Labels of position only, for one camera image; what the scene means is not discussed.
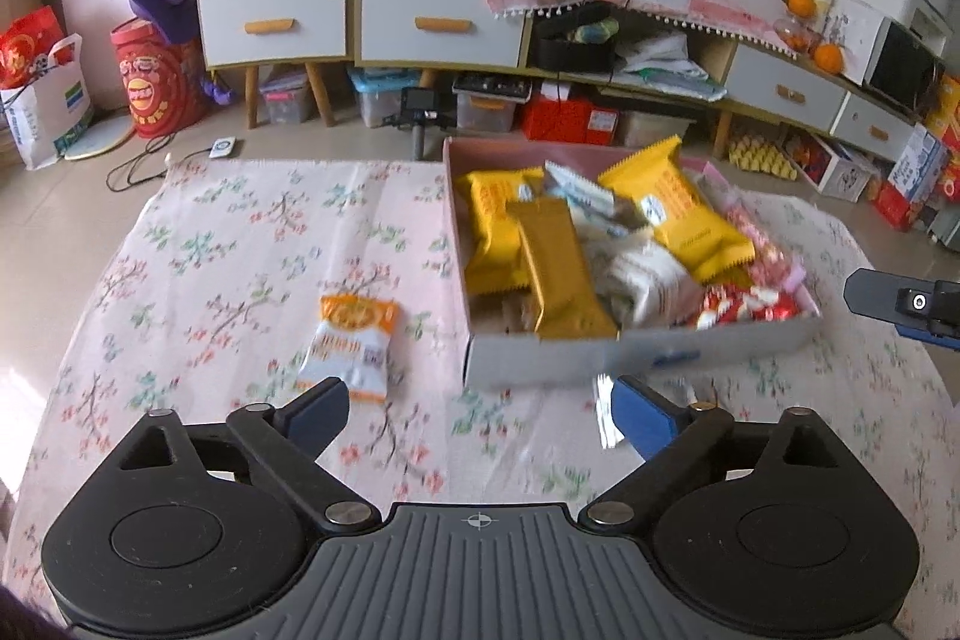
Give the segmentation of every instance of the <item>shopping bag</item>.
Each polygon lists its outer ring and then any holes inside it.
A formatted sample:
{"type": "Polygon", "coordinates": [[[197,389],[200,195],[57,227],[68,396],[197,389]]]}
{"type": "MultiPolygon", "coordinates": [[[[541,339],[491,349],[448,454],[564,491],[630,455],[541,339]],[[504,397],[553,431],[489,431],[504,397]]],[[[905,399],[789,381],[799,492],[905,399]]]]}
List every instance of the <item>shopping bag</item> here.
{"type": "Polygon", "coordinates": [[[74,34],[56,43],[48,53],[54,64],[58,53],[73,49],[70,63],[54,66],[25,88],[0,90],[13,141],[28,170],[56,162],[80,138],[93,117],[80,71],[81,42],[74,34]]]}
{"type": "Polygon", "coordinates": [[[0,34],[0,89],[22,88],[37,70],[46,71],[50,49],[61,39],[64,30],[49,6],[14,20],[0,34]]]}

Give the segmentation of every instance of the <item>white appliance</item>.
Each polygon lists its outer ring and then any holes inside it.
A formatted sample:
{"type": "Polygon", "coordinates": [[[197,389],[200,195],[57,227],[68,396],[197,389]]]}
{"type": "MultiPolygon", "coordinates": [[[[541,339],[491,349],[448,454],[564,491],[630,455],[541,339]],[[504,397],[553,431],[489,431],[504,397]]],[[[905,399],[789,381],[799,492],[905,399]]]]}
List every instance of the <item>white appliance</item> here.
{"type": "Polygon", "coordinates": [[[944,62],[896,20],[858,0],[833,0],[824,39],[843,47],[843,74],[913,116],[937,106],[944,62]]]}
{"type": "Polygon", "coordinates": [[[912,31],[934,55],[943,57],[953,30],[927,0],[858,0],[912,31]]]}

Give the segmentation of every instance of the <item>orange fruit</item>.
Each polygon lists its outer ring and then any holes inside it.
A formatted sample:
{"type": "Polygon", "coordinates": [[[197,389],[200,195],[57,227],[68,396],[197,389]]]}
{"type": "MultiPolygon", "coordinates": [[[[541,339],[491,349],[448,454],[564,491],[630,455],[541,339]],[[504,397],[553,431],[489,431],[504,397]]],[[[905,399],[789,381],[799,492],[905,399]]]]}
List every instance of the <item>orange fruit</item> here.
{"type": "Polygon", "coordinates": [[[817,2],[814,0],[784,0],[784,4],[792,14],[805,20],[817,14],[817,2]]]}
{"type": "Polygon", "coordinates": [[[813,62],[827,74],[843,71],[843,49],[838,44],[821,44],[813,53],[813,62]]]}

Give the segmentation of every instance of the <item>gold snack wrapper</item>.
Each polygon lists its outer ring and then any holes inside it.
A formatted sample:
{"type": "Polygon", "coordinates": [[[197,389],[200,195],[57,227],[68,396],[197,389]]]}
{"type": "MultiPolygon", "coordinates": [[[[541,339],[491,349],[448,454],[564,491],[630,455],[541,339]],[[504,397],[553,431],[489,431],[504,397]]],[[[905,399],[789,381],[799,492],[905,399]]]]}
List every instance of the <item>gold snack wrapper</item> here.
{"type": "Polygon", "coordinates": [[[536,334],[543,339],[616,339],[619,329],[593,292],[566,202],[514,202],[507,213],[520,228],[539,309],[536,334]]]}
{"type": "Polygon", "coordinates": [[[470,172],[457,180],[458,188],[470,204],[477,245],[464,270],[470,296],[530,286],[520,250],[520,229],[507,215],[507,204],[534,199],[543,184],[543,169],[470,172]]]}
{"type": "Polygon", "coordinates": [[[632,199],[654,227],[654,239],[688,268],[698,283],[750,263],[754,244],[717,215],[683,176],[676,158],[680,137],[640,150],[600,175],[598,182],[632,199]]]}

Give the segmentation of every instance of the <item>red cylindrical container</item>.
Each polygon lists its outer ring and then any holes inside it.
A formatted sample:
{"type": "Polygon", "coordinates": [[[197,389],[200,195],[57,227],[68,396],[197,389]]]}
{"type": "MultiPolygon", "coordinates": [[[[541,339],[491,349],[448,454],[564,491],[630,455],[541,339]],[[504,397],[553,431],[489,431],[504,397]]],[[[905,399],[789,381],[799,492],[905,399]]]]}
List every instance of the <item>red cylindrical container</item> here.
{"type": "Polygon", "coordinates": [[[200,84],[205,70],[199,39],[166,44],[153,23],[133,18],[113,30],[110,42],[138,136],[173,134],[206,116],[209,102],[200,84]]]}

